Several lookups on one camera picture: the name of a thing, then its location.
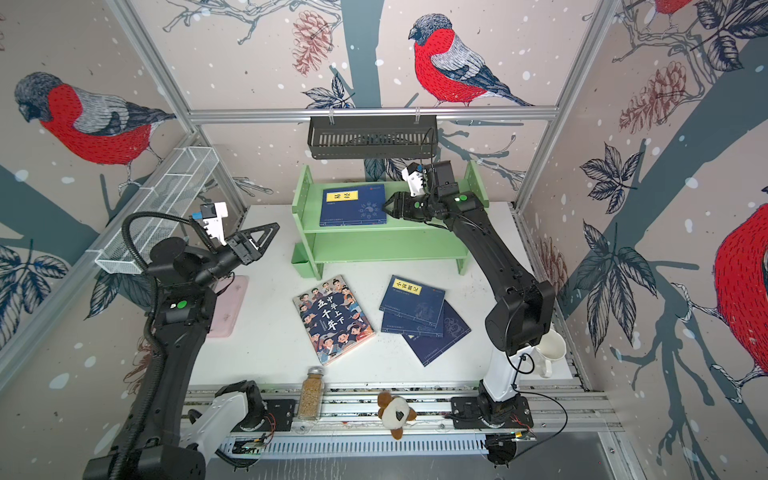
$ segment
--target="stuffed animal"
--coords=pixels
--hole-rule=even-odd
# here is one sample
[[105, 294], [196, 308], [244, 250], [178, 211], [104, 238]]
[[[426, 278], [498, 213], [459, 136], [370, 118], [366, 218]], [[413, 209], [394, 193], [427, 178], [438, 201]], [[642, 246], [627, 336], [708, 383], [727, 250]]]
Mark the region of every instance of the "stuffed animal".
[[384, 391], [379, 393], [379, 418], [384, 426], [392, 432], [395, 440], [402, 438], [402, 427], [406, 422], [416, 420], [416, 412], [408, 405], [406, 399], [401, 396], [392, 396]]

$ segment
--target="brown plush ear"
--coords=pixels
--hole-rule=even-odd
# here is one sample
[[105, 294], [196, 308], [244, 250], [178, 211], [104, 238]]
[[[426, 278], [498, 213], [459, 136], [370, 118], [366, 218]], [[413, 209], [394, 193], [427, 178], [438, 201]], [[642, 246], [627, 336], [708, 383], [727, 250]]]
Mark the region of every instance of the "brown plush ear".
[[386, 390], [379, 392], [379, 398], [376, 400], [380, 407], [386, 407], [392, 401], [392, 393]]

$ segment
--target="black wire basket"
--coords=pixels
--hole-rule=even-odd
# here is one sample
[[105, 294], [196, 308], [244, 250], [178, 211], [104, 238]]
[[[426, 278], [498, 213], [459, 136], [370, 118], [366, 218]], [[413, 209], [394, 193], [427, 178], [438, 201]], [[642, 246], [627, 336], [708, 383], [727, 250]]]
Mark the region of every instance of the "black wire basket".
[[437, 154], [437, 117], [414, 115], [312, 117], [307, 138], [312, 157], [432, 158]]

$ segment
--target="pink notebook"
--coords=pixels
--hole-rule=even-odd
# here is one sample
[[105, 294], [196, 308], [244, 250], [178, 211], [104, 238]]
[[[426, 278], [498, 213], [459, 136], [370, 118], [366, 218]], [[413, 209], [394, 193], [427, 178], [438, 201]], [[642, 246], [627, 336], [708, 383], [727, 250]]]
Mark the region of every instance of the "pink notebook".
[[[214, 291], [218, 293], [227, 287], [229, 282], [229, 280], [219, 282]], [[232, 285], [216, 301], [214, 320], [210, 324], [210, 332], [208, 332], [207, 338], [225, 338], [232, 334], [247, 288], [248, 277], [235, 276], [234, 280], [232, 280]]]

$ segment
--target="white mesh basket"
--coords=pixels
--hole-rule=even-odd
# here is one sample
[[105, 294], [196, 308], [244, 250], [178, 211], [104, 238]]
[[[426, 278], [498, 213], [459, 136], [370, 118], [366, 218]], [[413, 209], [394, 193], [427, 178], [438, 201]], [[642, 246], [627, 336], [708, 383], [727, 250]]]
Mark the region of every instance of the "white mesh basket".
[[[135, 211], [162, 212], [183, 217], [219, 161], [216, 151], [211, 147], [181, 149], [178, 158], [170, 166], [168, 172], [160, 178], [157, 185], [139, 190], [138, 194], [147, 190], [149, 193]], [[144, 261], [150, 262], [149, 253], [152, 247], [161, 240], [170, 237], [177, 225], [176, 222], [159, 218], [134, 220], [131, 224], [131, 238], [133, 238]], [[120, 231], [99, 253], [96, 264], [108, 273], [132, 273], [135, 275], [141, 273], [141, 269], [134, 262], [131, 253], [128, 252]]]

